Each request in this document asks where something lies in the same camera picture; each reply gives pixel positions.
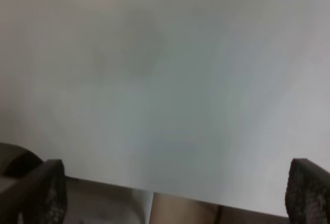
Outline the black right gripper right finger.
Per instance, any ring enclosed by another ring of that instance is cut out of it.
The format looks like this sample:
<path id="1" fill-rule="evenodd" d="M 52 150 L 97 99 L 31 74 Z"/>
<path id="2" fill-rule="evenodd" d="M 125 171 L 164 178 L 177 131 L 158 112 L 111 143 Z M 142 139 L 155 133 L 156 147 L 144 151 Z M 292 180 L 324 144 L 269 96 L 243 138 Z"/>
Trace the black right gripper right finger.
<path id="1" fill-rule="evenodd" d="M 285 206 L 290 223 L 329 223 L 329 172 L 308 159 L 294 158 Z"/>

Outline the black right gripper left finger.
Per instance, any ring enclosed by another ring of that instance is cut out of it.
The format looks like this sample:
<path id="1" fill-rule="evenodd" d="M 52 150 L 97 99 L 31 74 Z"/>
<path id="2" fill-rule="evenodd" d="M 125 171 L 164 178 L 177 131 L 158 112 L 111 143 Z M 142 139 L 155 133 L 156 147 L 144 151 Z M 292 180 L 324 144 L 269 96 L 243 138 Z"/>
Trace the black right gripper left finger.
<path id="1" fill-rule="evenodd" d="M 1 223 L 63 223 L 68 199 L 64 165 L 47 160 L 1 187 Z"/>

